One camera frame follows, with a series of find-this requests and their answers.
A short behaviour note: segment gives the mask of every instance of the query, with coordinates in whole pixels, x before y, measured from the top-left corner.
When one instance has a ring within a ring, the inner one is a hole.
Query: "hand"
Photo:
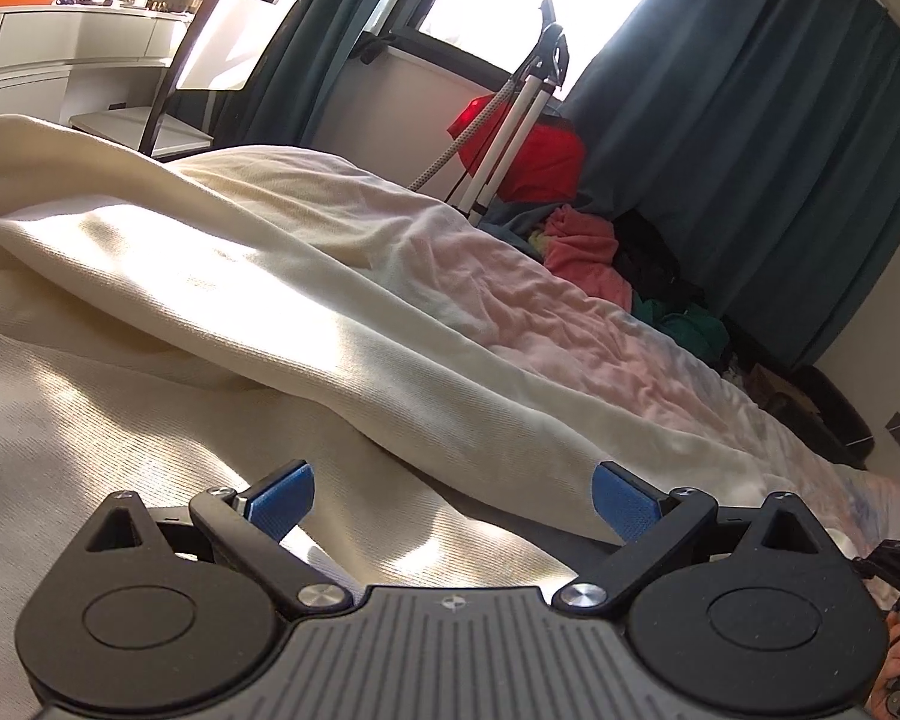
[[[890,629],[890,641],[900,637],[900,618],[895,611],[887,615],[887,628]],[[883,661],[883,668],[880,669],[880,676],[876,678],[874,690],[871,691],[871,697],[866,701],[866,710],[876,720],[893,720],[893,715],[887,710],[887,696],[890,695],[887,683],[896,677],[900,677],[900,641],[890,647],[887,659]]]

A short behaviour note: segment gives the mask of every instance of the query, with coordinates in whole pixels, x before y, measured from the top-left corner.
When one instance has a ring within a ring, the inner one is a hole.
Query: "blue gripper pad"
[[[615,463],[602,463],[590,481],[593,508],[624,542],[634,541],[663,517],[664,493]]]
[[[314,469],[301,463],[268,477],[241,493],[247,498],[244,516],[274,541],[283,541],[314,504]]]

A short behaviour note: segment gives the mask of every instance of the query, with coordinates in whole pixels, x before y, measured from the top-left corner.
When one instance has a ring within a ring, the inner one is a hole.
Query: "triangular cutout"
[[[804,555],[816,555],[816,544],[804,530],[799,519],[790,512],[777,512],[770,524],[770,530],[763,539],[768,549],[780,549],[786,552],[803,552]]]
[[[133,525],[133,517],[128,509],[113,509],[107,515],[103,526],[90,539],[88,552],[107,552],[111,549],[130,549],[143,543]]]

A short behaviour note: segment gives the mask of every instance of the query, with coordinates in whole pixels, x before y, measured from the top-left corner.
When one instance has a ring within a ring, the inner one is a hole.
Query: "dark green curtain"
[[[900,29],[876,0],[645,0],[562,112],[594,205],[638,209],[787,365],[900,242]]]
[[[306,145],[343,62],[379,1],[298,1],[247,87],[223,105],[216,143]]]

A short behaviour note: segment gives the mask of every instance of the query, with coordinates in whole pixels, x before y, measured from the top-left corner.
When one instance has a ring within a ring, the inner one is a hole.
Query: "black window frame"
[[[384,20],[380,37],[395,49],[442,67],[492,92],[498,92],[511,76],[509,71],[419,30],[435,1],[396,0],[391,13]]]

